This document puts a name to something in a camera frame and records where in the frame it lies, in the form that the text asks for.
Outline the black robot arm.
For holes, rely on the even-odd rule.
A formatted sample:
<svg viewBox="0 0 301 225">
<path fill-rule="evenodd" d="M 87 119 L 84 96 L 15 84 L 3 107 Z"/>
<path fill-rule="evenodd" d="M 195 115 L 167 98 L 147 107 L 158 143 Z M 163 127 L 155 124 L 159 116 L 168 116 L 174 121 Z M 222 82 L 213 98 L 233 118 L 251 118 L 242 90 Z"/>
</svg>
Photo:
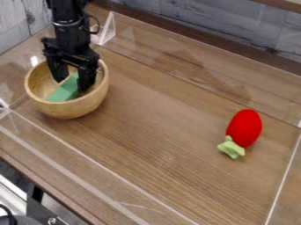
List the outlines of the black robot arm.
<svg viewBox="0 0 301 225">
<path fill-rule="evenodd" d="M 91 49 L 89 30 L 92 15 L 83 10 L 92 0 L 45 0 L 52 11 L 53 38 L 41 38 L 44 56 L 53 80 L 68 77 L 68 66 L 77 68 L 77 89 L 84 92 L 95 83 L 99 54 Z"/>
</svg>

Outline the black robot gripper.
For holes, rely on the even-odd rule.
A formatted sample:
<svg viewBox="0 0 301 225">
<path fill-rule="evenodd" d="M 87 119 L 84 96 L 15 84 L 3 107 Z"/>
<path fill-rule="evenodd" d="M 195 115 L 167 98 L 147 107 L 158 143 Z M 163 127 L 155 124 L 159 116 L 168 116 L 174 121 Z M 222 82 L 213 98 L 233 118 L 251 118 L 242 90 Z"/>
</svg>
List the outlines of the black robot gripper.
<svg viewBox="0 0 301 225">
<path fill-rule="evenodd" d="M 79 92 L 95 84 L 100 56 L 91 49 L 92 31 L 88 23 L 53 23 L 55 37 L 43 37 L 44 56 L 53 80 L 60 83 L 68 77 L 67 64 L 77 68 Z"/>
</svg>

